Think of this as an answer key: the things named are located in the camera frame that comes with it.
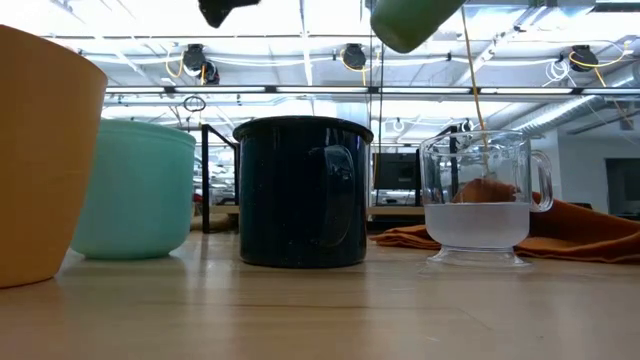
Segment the orange cloth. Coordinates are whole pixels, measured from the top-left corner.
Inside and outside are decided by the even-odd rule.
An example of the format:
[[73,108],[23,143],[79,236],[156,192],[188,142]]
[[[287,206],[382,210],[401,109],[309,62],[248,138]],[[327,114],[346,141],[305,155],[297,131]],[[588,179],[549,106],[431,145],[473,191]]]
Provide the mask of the orange cloth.
[[[454,201],[509,201],[512,189],[488,180],[474,180]],[[440,249],[424,225],[387,230],[371,240],[381,246]],[[518,255],[537,258],[640,264],[640,222],[556,200],[551,210],[531,213],[529,237],[515,250]]]

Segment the mint green bowl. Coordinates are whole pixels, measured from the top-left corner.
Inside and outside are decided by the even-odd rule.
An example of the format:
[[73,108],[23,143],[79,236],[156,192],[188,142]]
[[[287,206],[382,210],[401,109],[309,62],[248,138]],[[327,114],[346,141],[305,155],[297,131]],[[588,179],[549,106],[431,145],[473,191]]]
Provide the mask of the mint green bowl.
[[103,120],[71,248],[88,258],[167,255],[189,233],[195,139],[133,121]]

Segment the glass base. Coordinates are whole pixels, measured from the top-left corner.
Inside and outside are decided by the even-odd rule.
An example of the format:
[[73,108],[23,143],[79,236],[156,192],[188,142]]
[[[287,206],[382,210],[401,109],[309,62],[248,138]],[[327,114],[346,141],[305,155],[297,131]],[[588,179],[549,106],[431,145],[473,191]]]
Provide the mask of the glass base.
[[513,248],[463,248],[444,245],[438,254],[427,258],[427,262],[483,268],[514,268],[531,265],[516,256]]

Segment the mug handle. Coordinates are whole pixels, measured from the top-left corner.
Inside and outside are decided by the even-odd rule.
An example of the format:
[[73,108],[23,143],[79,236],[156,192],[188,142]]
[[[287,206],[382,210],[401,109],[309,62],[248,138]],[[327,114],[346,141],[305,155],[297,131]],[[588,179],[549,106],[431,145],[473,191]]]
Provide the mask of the mug handle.
[[324,155],[325,215],[318,238],[320,246],[336,246],[344,240],[355,206],[355,172],[351,153],[344,146],[331,145]]
[[532,212],[545,212],[553,205],[553,186],[551,183],[551,160],[539,150],[531,151],[531,157],[538,166],[538,181],[540,181],[540,203],[531,201]]

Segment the glass mug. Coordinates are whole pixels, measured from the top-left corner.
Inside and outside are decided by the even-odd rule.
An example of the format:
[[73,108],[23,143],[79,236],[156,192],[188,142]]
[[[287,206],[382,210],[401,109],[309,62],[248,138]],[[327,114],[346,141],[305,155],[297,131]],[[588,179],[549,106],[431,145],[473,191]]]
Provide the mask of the glass mug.
[[[540,202],[532,201],[531,159]],[[529,212],[553,204],[551,163],[518,131],[471,131],[420,145],[422,196],[429,235],[442,245],[429,261],[523,266],[513,247],[529,233]]]

